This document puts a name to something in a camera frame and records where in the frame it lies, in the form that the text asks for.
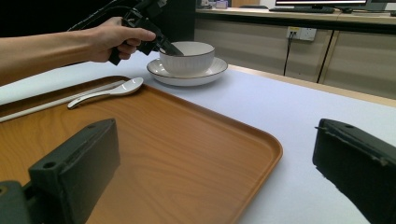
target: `white table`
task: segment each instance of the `white table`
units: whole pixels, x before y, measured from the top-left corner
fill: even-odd
[[[158,57],[133,55],[118,66],[81,63],[0,88],[0,104],[107,76],[143,77],[145,83],[240,120],[277,138],[284,155],[241,223],[368,223],[355,205],[312,163],[318,122],[336,119],[396,146],[396,107],[254,76],[229,68],[215,82],[174,87],[154,80],[147,63]]]

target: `finger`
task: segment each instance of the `finger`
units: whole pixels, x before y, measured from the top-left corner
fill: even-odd
[[[131,45],[126,45],[126,44],[121,44],[117,47],[117,49],[126,54],[132,54],[136,52],[136,46],[131,46]]]
[[[119,57],[121,60],[128,60],[131,58],[131,54],[120,52]]]
[[[140,44],[141,44],[141,40],[140,39],[136,39],[136,38],[133,38],[133,39],[127,39],[126,40],[126,43],[128,44],[128,45],[131,45],[131,46],[139,46]]]
[[[134,28],[131,30],[131,39],[137,38],[144,41],[151,41],[155,39],[155,34],[151,31],[142,29],[142,28]]]

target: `chopstick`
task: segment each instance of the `chopstick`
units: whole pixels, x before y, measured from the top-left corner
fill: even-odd
[[[97,91],[106,91],[106,90],[118,87],[119,85],[121,85],[124,82],[125,81],[113,82],[113,83],[107,84],[105,86],[94,88],[94,89],[89,90],[89,91],[84,91],[84,92],[81,92],[81,93],[78,93],[78,94],[75,94],[75,95],[72,95],[72,96],[65,97],[65,98],[60,99],[60,100],[52,101],[52,102],[49,102],[49,103],[46,103],[46,104],[43,104],[43,105],[38,105],[38,106],[29,108],[29,109],[26,109],[26,110],[22,110],[20,112],[17,112],[17,113],[14,113],[14,114],[10,114],[10,115],[7,115],[7,116],[4,116],[4,117],[0,118],[0,123],[4,122],[4,121],[7,121],[7,120],[10,120],[10,119],[16,119],[16,118],[19,118],[19,117],[22,117],[22,116],[25,116],[25,115],[28,115],[28,114],[32,114],[32,113],[35,113],[37,111],[44,110],[44,109],[47,109],[47,108],[50,108],[50,107],[53,107],[53,106],[56,106],[56,105],[61,105],[61,104],[70,102],[70,101],[72,101],[74,99],[77,99],[78,97],[81,97],[81,96],[86,95],[86,94],[91,94],[91,93],[94,93],[94,92],[97,92]]]

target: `white spoon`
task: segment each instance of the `white spoon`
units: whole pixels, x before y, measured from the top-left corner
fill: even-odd
[[[83,95],[81,97],[78,97],[76,100],[70,102],[67,105],[67,108],[69,109],[73,109],[74,107],[76,107],[79,103],[91,99],[92,97],[96,97],[96,96],[102,96],[102,95],[127,95],[127,94],[131,94],[134,91],[137,91],[140,86],[143,84],[143,78],[142,77],[136,77],[134,79],[128,80],[126,82],[124,82],[122,85],[108,90],[108,91],[99,91],[99,92],[94,92],[91,94],[87,94],[87,95]]]

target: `saucer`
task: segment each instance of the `saucer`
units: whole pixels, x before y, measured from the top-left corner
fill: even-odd
[[[220,59],[215,58],[212,65],[204,73],[197,74],[193,77],[182,77],[168,73],[160,59],[148,63],[148,70],[151,75],[158,81],[173,86],[199,86],[217,80],[228,68],[228,64]]]

